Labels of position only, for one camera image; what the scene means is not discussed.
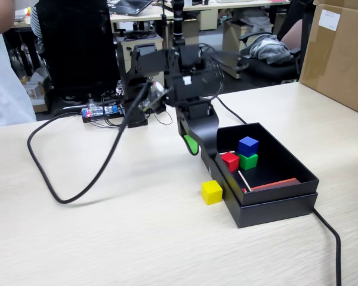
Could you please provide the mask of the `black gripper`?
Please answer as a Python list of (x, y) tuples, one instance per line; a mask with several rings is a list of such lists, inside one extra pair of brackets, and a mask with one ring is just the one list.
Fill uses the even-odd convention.
[[(219, 118), (208, 99), (180, 102), (176, 108), (178, 133), (193, 156), (199, 146), (210, 158), (215, 158)], [(181, 122), (188, 121), (188, 134)]]

